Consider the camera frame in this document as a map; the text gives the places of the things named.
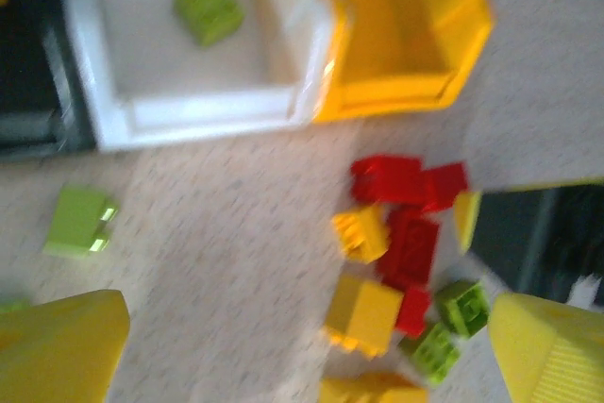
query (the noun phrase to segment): lime green toy block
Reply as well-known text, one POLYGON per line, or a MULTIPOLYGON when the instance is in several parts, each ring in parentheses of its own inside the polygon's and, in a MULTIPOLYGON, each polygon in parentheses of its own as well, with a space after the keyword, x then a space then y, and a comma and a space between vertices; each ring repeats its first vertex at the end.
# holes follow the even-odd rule
POLYGON ((243 11, 235 0, 175 0, 175 10, 199 44, 210 46, 235 33, 243 11))
POLYGON ((100 252, 109 242, 105 226, 117 210, 117 205, 100 191, 87 187, 63 187, 44 253, 83 258, 100 252))
POLYGON ((13 311, 22 311, 31 307, 31 303, 27 299, 18 299, 10 302, 0 302, 0 315, 3 313, 11 313, 13 311))
POLYGON ((489 303, 480 282, 460 280, 444 287, 434 299, 446 326, 464 339, 487 326, 489 303))
POLYGON ((445 380, 460 358, 460 350, 453 344, 443 323, 430 324, 419 339, 403 338, 398 347, 433 386, 445 380))

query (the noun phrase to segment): yellow plastic bin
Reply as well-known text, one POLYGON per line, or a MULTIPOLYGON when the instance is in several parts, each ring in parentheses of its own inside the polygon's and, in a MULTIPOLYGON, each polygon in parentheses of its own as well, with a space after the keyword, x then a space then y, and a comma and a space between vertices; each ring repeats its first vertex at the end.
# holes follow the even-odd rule
POLYGON ((333 3, 331 84, 315 123, 450 106, 494 25, 487 0, 333 3))

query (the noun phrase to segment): toy pile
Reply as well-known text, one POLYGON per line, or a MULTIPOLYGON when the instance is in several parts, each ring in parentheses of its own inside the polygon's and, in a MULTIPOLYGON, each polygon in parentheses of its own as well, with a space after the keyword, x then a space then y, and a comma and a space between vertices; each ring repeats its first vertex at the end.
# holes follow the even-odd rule
MULTIPOLYGON (((350 170, 351 195, 360 205, 336 214, 333 226, 346 258, 374 263, 381 282, 341 276, 325 331, 333 344, 349 352, 359 350, 371 359, 388 351, 396 330, 404 335, 399 349, 430 385, 437 386, 460 357, 451 333, 470 338, 486 326, 489 316, 480 284, 458 281, 433 296, 442 322, 426 321, 432 302, 428 280, 440 229, 429 215, 453 208, 457 196, 468 191, 463 163, 424 169, 419 158, 376 155, 354 162, 350 170), (387 207, 390 212, 384 222, 387 207)), ((383 397, 376 401, 398 401, 388 393, 411 392, 411 385, 401 384, 396 375, 379 376, 325 378, 320 402, 358 398, 365 395, 358 394, 360 388, 383 397)), ((416 398, 409 401, 428 397, 424 393, 416 398)))

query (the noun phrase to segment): toy building block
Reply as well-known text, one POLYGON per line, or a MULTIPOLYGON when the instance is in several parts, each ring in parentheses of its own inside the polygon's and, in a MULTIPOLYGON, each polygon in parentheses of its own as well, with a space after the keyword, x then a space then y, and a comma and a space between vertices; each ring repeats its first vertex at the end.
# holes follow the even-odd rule
POLYGON ((14 311, 22 311, 31 307, 31 303, 27 299, 18 299, 11 302, 0 303, 0 315, 3 313, 12 313, 14 311))
POLYGON ((453 344, 451 334, 442 323, 428 326, 417 340, 403 338, 398 347, 433 386, 438 386, 445 380, 449 370, 460 358, 459 349, 453 344))
POLYGON ((444 287, 434 299, 446 326, 463 338, 487 326, 489 303, 480 282, 460 280, 444 287))
POLYGON ((333 216, 342 250, 349 260, 370 263, 386 253, 388 229, 378 205, 357 208, 333 216))
POLYGON ((463 162, 424 171, 428 201, 424 211, 442 211, 453 207, 455 197, 468 190, 463 162))
POLYGON ((431 302, 429 292, 418 287, 409 287, 403 296, 394 328, 412 339, 417 339, 426 330, 424 318, 431 302))
POLYGON ((235 33, 244 17, 235 0, 175 0, 175 10, 202 46, 235 33))
POLYGON ((489 336, 514 403, 604 401, 604 314, 503 294, 489 336))
POLYGON ((77 186, 63 187, 44 253, 81 258, 103 250, 109 242, 105 225, 113 219, 117 210, 117 205, 100 191, 77 186))
POLYGON ((358 378, 323 378, 319 403, 428 403, 428 391, 390 372, 358 378))
POLYGON ((390 246, 377 260, 384 282, 400 291, 428 284, 440 226, 419 210, 400 208, 388 217, 390 246))
POLYGON ((373 358, 388 351, 403 294, 371 280, 342 276, 324 328, 333 344, 373 358))
POLYGON ((354 162, 351 193, 361 203, 400 203, 423 207, 426 189, 418 158, 375 155, 354 162))
POLYGON ((0 401, 105 401, 129 325, 124 298, 114 290, 3 314, 0 401))
POLYGON ((459 193, 453 203, 453 217, 461 254, 465 254, 472 244, 474 230, 480 212, 481 192, 459 193))

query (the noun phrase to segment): speckled floor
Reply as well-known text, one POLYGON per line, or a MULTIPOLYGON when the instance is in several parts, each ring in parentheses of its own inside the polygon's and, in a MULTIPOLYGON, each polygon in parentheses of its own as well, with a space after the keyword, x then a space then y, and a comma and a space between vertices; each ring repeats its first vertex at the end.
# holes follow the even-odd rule
MULTIPOLYGON (((330 351, 319 331, 343 266, 329 219, 350 203, 350 161, 464 159, 488 188, 604 175, 604 0, 494 1, 497 30, 447 111, 2 165, 0 294, 122 290, 132 329, 109 402, 307 403, 324 366, 386 363, 415 378, 395 353, 366 363, 330 351), (40 253, 66 182, 122 201, 111 246, 90 260, 40 253)), ((434 284, 480 276, 444 222, 434 284)), ((485 334, 430 401, 510 401, 485 334)))

